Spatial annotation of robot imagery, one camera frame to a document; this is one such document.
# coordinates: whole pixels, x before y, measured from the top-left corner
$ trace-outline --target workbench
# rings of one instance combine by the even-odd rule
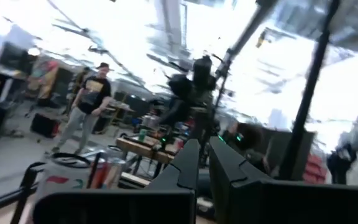
[[[150,145],[154,145],[154,144],[158,144],[159,140],[146,136],[145,142]],[[157,166],[155,168],[153,178],[156,178],[156,176],[159,175],[163,164],[165,164],[165,165],[169,164],[172,161],[172,159],[174,158],[174,156],[172,156],[166,152],[153,152],[151,147],[143,146],[141,144],[137,144],[135,142],[126,140],[124,138],[118,138],[116,140],[116,145],[122,149],[122,151],[123,151],[122,159],[124,159],[125,161],[127,159],[128,152],[133,152],[133,153],[139,155],[139,157],[137,158],[137,161],[136,161],[135,168],[132,171],[133,174],[136,174],[137,171],[139,170],[140,162],[142,162],[143,157],[153,159],[158,162]],[[165,150],[174,152],[174,153],[177,152],[177,149],[171,144],[167,145]]]

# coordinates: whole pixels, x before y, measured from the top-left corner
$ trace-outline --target baseball cap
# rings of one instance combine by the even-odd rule
[[[99,69],[99,68],[109,68],[109,64],[106,62],[102,62],[102,63],[100,63],[99,67],[97,67],[97,69]]]

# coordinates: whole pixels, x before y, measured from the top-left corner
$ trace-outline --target gray pants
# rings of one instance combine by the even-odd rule
[[[83,121],[82,137],[78,149],[84,149],[84,147],[88,143],[90,134],[92,133],[93,126],[97,122],[98,118],[99,117],[93,116],[92,114],[86,114],[78,108],[73,108],[70,113],[66,128],[57,144],[57,147],[62,147],[66,143],[66,141],[72,137],[74,132],[78,129],[79,125]]]

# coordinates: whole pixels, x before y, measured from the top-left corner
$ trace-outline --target floor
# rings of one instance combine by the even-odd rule
[[[17,189],[25,169],[30,164],[41,160],[43,153],[50,150],[58,139],[58,137],[46,139],[30,132],[32,118],[24,117],[27,108],[27,104],[19,107],[16,114],[8,120],[6,125],[8,129],[22,131],[24,137],[2,137],[0,139],[0,195]],[[115,144],[114,132],[116,132],[116,127],[111,126],[103,135],[92,135],[88,143],[88,149],[92,151],[109,144]],[[119,130],[119,135],[123,132],[130,133],[130,131]],[[81,131],[75,133],[73,139],[62,147],[62,151],[73,152],[78,147],[79,136],[81,136]],[[147,169],[149,169],[149,162],[142,161],[139,174],[150,175]]]

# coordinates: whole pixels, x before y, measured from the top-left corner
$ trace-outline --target graphic t-shirt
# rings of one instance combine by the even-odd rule
[[[82,85],[84,89],[81,94],[78,109],[86,114],[100,107],[104,97],[111,96],[111,86],[107,79],[89,77]]]

